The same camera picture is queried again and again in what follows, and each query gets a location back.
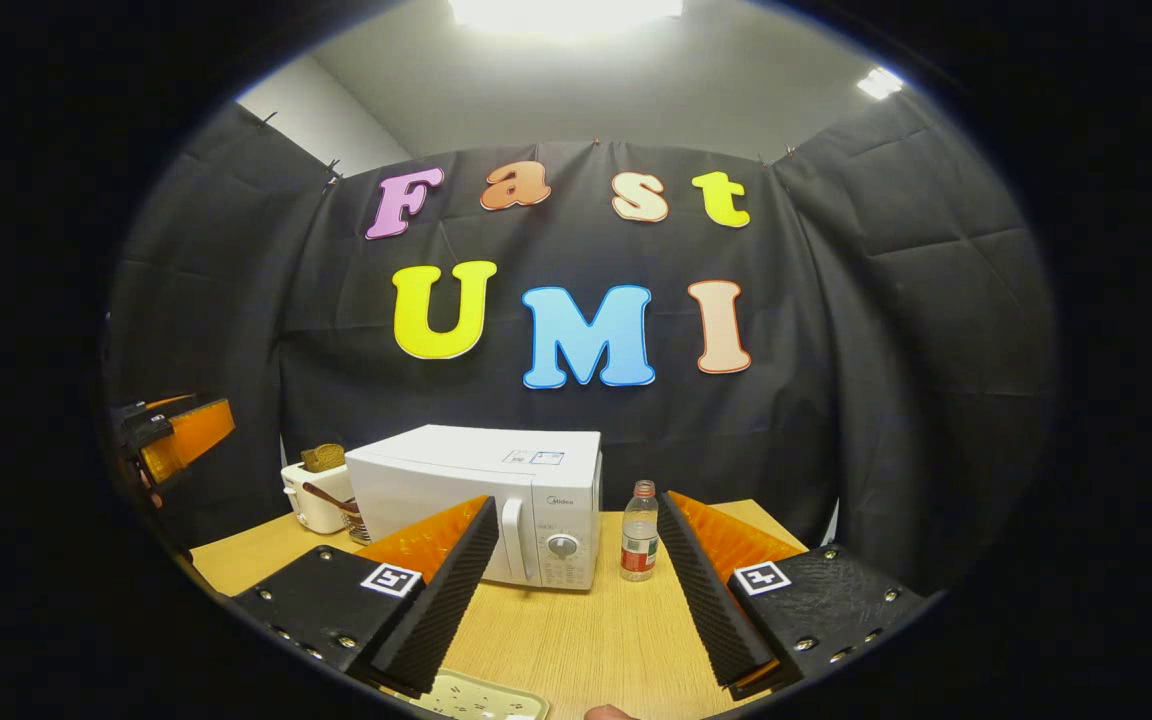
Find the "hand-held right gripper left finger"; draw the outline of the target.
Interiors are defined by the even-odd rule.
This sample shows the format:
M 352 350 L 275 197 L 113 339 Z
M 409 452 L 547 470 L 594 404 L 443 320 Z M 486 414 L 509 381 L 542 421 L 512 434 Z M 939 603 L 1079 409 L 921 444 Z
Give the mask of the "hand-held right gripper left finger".
M 473 497 L 349 553 L 325 544 L 234 597 L 257 626 L 358 682 L 433 689 L 499 526 Z

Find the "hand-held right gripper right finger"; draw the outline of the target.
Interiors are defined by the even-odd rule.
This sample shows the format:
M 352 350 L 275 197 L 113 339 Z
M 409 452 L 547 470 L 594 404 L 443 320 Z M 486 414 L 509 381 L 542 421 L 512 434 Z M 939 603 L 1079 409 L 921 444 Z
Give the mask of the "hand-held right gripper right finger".
M 710 669 L 735 700 L 832 673 L 925 605 L 841 544 L 801 550 L 677 492 L 662 497 L 658 528 Z

